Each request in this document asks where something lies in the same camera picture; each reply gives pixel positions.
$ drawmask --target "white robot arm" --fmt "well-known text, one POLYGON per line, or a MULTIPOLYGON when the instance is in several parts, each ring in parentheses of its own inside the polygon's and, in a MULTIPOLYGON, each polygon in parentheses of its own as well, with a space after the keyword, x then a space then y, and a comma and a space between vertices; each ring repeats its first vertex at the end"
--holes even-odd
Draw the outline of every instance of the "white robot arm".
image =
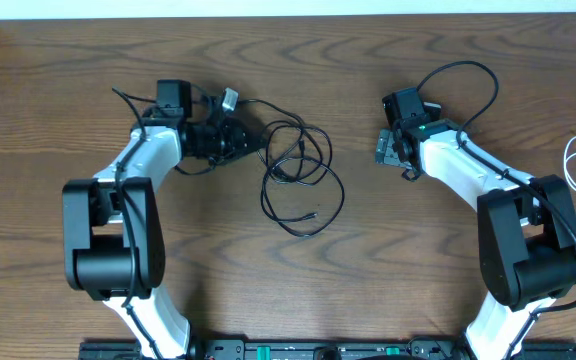
MULTIPOLYGON (((240 123, 228 122, 238 100, 232 89, 220 98, 202 99, 211 102, 211 114, 207 123, 191 124, 186 122, 192 113, 191 85, 160 80, 157 87, 156 105, 148 116, 137 114, 139 126, 119 156, 92 179, 64 187, 66 277, 71 287, 86 290, 126 322, 143 357, 189 358, 194 351, 190 323, 161 284, 165 255, 154 194, 166 175, 179 169, 184 152, 230 161, 254 151, 244 142, 246 135, 254 137, 240 123), (111 223, 123 223, 123 234, 93 234, 92 227, 111 223)), ((128 96, 118 93, 133 108, 128 96)))
POLYGON ((469 357, 505 359, 513 343, 511 354, 518 353, 533 324, 528 321, 531 313, 551 306, 576 283, 576 249, 560 229, 560 220, 517 181, 567 209, 567 220, 576 231, 565 182, 556 176, 536 179, 503 164, 466 134, 458 135, 451 121, 440 120, 441 107, 423 103, 416 88, 395 92, 383 102, 391 129, 380 132, 376 162, 405 168, 402 176, 409 181, 422 174, 436 178, 478 213, 480 265, 490 292, 465 331, 469 357), (468 149, 460 146, 458 136, 468 149), (541 224, 543 234, 524 238, 522 226, 541 224))

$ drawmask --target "black joint housing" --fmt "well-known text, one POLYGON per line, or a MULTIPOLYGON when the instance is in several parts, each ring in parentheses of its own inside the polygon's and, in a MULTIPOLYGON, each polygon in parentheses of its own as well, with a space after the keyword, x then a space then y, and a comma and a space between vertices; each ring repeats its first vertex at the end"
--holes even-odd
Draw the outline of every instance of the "black joint housing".
POLYGON ((192 117, 191 84, 183 80, 158 80, 157 107, 169 117, 192 117))
MULTIPOLYGON (((531 187, 560 209, 576 235, 576 214, 564 180, 550 175, 531 187)), ((563 224, 521 188, 493 190, 477 198, 479 261, 488 290, 513 311, 546 297, 560 298, 576 284, 576 248, 563 224), (525 238, 520 219, 542 225, 525 238)))
POLYGON ((415 174, 412 178, 407 174, 402 176, 414 181, 423 174, 419 159, 419 143, 428 138, 428 135, 424 134, 425 127, 439 120, 441 106, 424 103, 417 88, 399 90, 381 101, 393 133, 393 150, 400 162, 410 163, 415 174))
MULTIPOLYGON (((161 284, 165 252, 155 194, 150 178, 123 181, 130 205, 137 267, 134 295, 145 299, 161 284)), ((93 300, 126 296, 130 287, 132 257, 123 234, 94 234, 94 227, 121 214, 114 184, 97 179, 71 180, 63 188, 64 262, 71 288, 85 290, 93 300)))

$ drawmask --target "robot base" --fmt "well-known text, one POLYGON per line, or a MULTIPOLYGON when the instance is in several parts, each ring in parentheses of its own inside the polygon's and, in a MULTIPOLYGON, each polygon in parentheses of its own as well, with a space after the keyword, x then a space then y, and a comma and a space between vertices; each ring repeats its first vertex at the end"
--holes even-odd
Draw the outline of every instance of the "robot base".
MULTIPOLYGON (((379 360, 452 359, 456 342, 432 337, 418 337, 412 342, 390 343, 314 343, 314 342, 244 342, 209 340, 205 342, 206 360, 379 360)), ((139 343, 82 343, 79 360, 144 360, 139 343)), ((576 360, 576 343, 526 342, 513 360, 576 360)))

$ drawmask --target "white wall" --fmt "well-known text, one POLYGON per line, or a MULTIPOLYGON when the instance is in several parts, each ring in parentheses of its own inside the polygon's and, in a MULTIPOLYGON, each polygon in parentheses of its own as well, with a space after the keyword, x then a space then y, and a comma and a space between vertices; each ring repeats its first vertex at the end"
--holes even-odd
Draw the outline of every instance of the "white wall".
POLYGON ((576 12, 576 0, 0 0, 0 20, 576 12))

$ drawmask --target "wooden table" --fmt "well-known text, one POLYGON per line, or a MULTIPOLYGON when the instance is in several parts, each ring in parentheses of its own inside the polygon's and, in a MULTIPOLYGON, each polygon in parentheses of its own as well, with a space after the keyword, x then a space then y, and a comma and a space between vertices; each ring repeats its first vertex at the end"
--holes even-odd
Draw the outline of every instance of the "wooden table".
MULTIPOLYGON (((161 78, 213 93, 230 86, 301 114, 331 136, 347 191, 330 228, 296 239, 261 212, 255 156, 201 177, 169 175, 158 195, 165 283, 197 329, 252 339, 456 335, 486 291, 475 214, 438 181, 408 183, 373 158, 387 124, 381 98, 462 59, 487 64, 501 83, 474 140, 518 169, 561 175, 576 134, 576 14, 0 22, 0 359, 74 359, 84 339, 131 338, 66 284, 61 188, 127 142, 134 120, 111 86, 154 96, 161 78)), ((485 73, 462 68, 423 94, 463 122, 491 90, 485 73)), ((273 194, 284 212, 322 214, 339 195, 332 181, 273 194)), ((576 310, 544 316, 531 336, 576 340, 576 310)))

